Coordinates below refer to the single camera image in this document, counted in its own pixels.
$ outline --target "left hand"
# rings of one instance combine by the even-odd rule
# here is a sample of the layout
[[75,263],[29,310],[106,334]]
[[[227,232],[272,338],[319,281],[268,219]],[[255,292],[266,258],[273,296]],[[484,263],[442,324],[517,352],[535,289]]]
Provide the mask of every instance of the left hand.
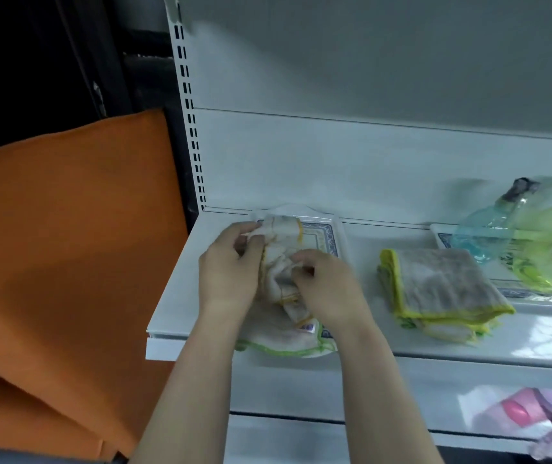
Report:
[[199,258],[200,314],[241,326],[258,289],[258,268],[264,236],[253,236],[243,256],[235,250],[244,233],[259,224],[249,221],[227,227]]

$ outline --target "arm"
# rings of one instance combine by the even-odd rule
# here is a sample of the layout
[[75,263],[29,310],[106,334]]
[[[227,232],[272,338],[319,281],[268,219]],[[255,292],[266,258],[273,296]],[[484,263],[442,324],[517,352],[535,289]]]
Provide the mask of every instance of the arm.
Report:
[[229,226],[199,259],[199,319],[131,464],[223,461],[233,350],[257,291],[264,238],[254,236],[242,257],[234,244],[256,226]]
[[349,266],[317,250],[291,258],[314,268],[293,280],[338,344],[351,463],[443,463]]

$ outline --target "blue plastic bottle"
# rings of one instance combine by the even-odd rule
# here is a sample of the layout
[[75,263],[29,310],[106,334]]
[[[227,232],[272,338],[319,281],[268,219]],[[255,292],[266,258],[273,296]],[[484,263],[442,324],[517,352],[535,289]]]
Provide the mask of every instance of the blue plastic bottle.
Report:
[[497,259],[514,236],[514,223],[527,199],[540,187],[528,178],[514,181],[495,205],[474,211],[458,225],[450,246],[466,249],[479,264]]

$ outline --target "forearm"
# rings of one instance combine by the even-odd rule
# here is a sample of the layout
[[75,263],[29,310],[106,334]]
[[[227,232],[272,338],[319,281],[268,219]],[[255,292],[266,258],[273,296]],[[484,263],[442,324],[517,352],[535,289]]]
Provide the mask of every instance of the forearm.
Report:
[[238,330],[227,320],[199,317],[131,464],[223,461]]
[[372,319],[336,341],[351,463],[442,463],[390,347]]

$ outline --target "hand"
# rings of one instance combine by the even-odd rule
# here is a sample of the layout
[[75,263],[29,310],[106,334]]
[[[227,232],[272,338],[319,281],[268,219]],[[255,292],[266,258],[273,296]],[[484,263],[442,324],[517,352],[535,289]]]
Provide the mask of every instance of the hand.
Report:
[[258,267],[264,236],[253,236],[239,256],[235,247],[245,241],[243,233],[256,229],[255,222],[233,223],[227,227],[199,258],[200,314],[232,321],[237,327],[244,321],[257,293]]
[[316,249],[300,250],[291,260],[304,265],[293,269],[292,278],[306,307],[330,331],[338,335],[348,327],[374,325],[362,288],[345,261]]

